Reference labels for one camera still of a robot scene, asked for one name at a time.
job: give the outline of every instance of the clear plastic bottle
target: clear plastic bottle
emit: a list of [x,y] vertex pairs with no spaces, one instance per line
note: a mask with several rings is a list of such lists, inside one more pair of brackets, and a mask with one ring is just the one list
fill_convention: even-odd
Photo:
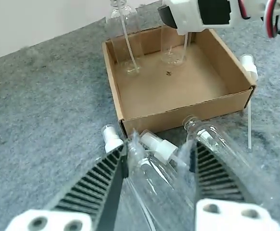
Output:
[[132,187],[129,178],[125,179],[122,185],[114,231],[155,230],[154,226],[152,228],[151,224],[148,223],[148,220],[151,220],[150,215],[144,215]]
[[169,164],[139,144],[129,146],[128,167],[135,189],[161,230],[192,230],[194,195]]
[[181,65],[186,59],[186,49],[188,34],[180,36],[180,40],[184,39],[184,47],[179,46],[180,41],[177,39],[177,31],[167,25],[161,27],[161,60],[169,65]]
[[137,73],[143,56],[138,13],[127,0],[110,0],[112,11],[106,17],[106,30],[116,61],[128,73]]
[[242,181],[257,204],[271,210],[280,203],[280,186],[261,169],[254,156],[243,152],[218,126],[192,115],[183,125],[187,140],[199,141],[214,152]]

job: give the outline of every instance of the white spray nozzle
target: white spray nozzle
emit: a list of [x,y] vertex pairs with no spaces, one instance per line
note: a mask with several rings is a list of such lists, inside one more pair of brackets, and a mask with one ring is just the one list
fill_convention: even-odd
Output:
[[163,164],[166,164],[170,159],[172,159],[171,157],[178,150],[177,146],[167,140],[159,138],[148,130],[142,132],[140,136],[140,142],[147,146],[150,150],[156,151],[157,153],[154,156]]
[[243,54],[240,58],[240,62],[242,66],[245,68],[246,71],[250,72],[251,77],[257,81],[258,74],[257,74],[257,68],[255,66],[254,58],[250,54]]
[[106,144],[106,153],[109,153],[110,151],[123,144],[123,141],[120,139],[115,130],[115,127],[112,124],[108,124],[102,128],[102,136]]

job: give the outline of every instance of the white plastic part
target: white plastic part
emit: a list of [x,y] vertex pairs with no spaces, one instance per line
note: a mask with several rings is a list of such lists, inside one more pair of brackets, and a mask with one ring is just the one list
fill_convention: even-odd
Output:
[[[231,13],[227,25],[204,25],[201,19],[198,0],[164,0],[170,7],[173,18],[177,25],[179,35],[187,32],[201,32],[205,29],[229,28],[236,26],[239,22],[245,21],[242,18],[238,0],[228,0]],[[243,0],[248,17],[260,20],[265,16],[267,0]],[[277,1],[274,15],[280,15],[280,0]]]
[[[244,0],[243,3],[248,17],[259,19],[265,15],[267,0]],[[280,0],[274,9],[274,16],[276,15],[280,15]]]
[[124,142],[120,139],[117,134],[115,127],[112,124],[108,124],[102,128],[102,136],[105,141],[105,151],[106,153],[111,152],[115,148],[122,145]]
[[[257,68],[255,66],[255,61],[252,55],[250,54],[243,54],[240,58],[240,62],[242,66],[245,68],[247,72],[250,73],[251,77],[257,81],[258,73]],[[248,110],[248,148],[252,149],[252,136],[251,136],[251,100],[247,105]]]
[[204,25],[201,19],[198,0],[165,0],[165,4],[170,7],[173,18],[177,25],[179,35],[187,32],[201,32],[207,28],[227,28],[235,26],[239,21],[243,21],[237,0],[230,2],[231,13],[228,25]]
[[195,231],[280,231],[260,206],[213,199],[197,203],[195,224]]
[[142,132],[140,136],[140,142],[150,150],[156,151],[154,156],[163,164],[167,164],[171,156],[178,150],[177,146],[167,140],[159,138],[148,130]]
[[129,43],[129,39],[128,39],[128,35],[127,35],[127,30],[126,30],[126,26],[125,26],[125,22],[124,22],[124,16],[123,16],[123,13],[122,13],[122,9],[121,9],[121,7],[118,7],[118,9],[119,9],[119,13],[120,13],[120,18],[121,18],[122,27],[123,27],[123,31],[124,31],[124,36],[125,36],[126,44],[127,44],[128,51],[129,51],[129,54],[130,54],[130,58],[132,60],[132,63],[135,66],[136,72],[139,73],[139,67],[138,67],[138,65],[136,63],[135,57],[134,57],[134,55],[132,53],[131,46],[130,46],[130,43]]
[[5,231],[93,231],[84,213],[28,210],[15,217]]

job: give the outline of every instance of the plastic straw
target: plastic straw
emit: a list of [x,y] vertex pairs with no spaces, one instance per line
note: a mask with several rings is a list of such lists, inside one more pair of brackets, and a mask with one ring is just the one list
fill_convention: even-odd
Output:
[[185,35],[184,50],[183,50],[181,62],[184,60],[184,57],[186,55],[187,43],[188,43],[188,33],[186,33],[186,35]]
[[248,103],[248,148],[252,149],[251,142],[251,100]]
[[138,66],[136,64],[135,57],[134,57],[134,55],[133,55],[133,53],[131,51],[131,47],[130,47],[129,39],[128,39],[128,36],[127,36],[127,30],[126,30],[126,26],[125,26],[125,23],[124,23],[124,17],[123,17],[121,6],[119,6],[118,8],[119,8],[120,16],[121,16],[121,22],[122,22],[122,27],[123,27],[124,36],[125,36],[125,40],[126,40],[126,43],[127,43],[128,51],[129,51],[131,60],[132,60],[132,62],[134,64],[134,66],[135,66],[136,72],[139,73],[139,69],[138,69]]

